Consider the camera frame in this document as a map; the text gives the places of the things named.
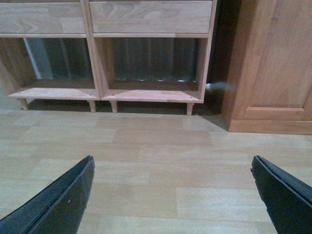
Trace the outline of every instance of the cabinet door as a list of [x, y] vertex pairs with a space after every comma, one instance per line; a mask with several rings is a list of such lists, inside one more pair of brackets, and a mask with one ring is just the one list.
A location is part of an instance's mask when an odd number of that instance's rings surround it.
[[312, 1], [253, 2], [233, 117], [311, 121]]

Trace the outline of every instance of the shelf bottom board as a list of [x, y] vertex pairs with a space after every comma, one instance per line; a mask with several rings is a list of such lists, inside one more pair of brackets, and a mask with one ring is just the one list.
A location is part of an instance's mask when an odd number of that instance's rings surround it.
[[10, 94], [11, 98], [63, 99], [63, 100], [99, 100], [96, 89], [67, 88], [21, 88]]
[[203, 103], [194, 91], [109, 90], [101, 100]]

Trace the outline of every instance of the wooden shelf unit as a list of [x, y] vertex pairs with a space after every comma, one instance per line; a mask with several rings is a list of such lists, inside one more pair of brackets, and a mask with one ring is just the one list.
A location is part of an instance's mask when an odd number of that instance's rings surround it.
[[[110, 101], [114, 113], [117, 101], [159, 101], [187, 103], [191, 115], [204, 100], [215, 9], [216, 0], [0, 0], [2, 87], [25, 109], [26, 98], [86, 100], [93, 112], [95, 100]], [[36, 80], [22, 38], [86, 38], [94, 80]], [[116, 80], [112, 38], [198, 39], [195, 82]]]

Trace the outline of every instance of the cabinet panel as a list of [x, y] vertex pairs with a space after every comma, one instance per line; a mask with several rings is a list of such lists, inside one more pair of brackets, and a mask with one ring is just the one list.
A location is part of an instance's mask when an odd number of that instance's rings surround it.
[[278, 1], [256, 76], [253, 107], [302, 108], [312, 86], [312, 1]]
[[208, 33], [212, 1], [91, 2], [95, 33]]
[[0, 3], [0, 33], [84, 34], [80, 3]]
[[311, 40], [311, 1], [243, 0], [222, 111], [227, 121], [311, 121]]

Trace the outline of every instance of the wooden baseboard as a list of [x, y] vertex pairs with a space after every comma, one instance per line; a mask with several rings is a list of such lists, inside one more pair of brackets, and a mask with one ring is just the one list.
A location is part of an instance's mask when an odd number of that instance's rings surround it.
[[229, 132], [312, 135], [312, 121], [232, 119]]

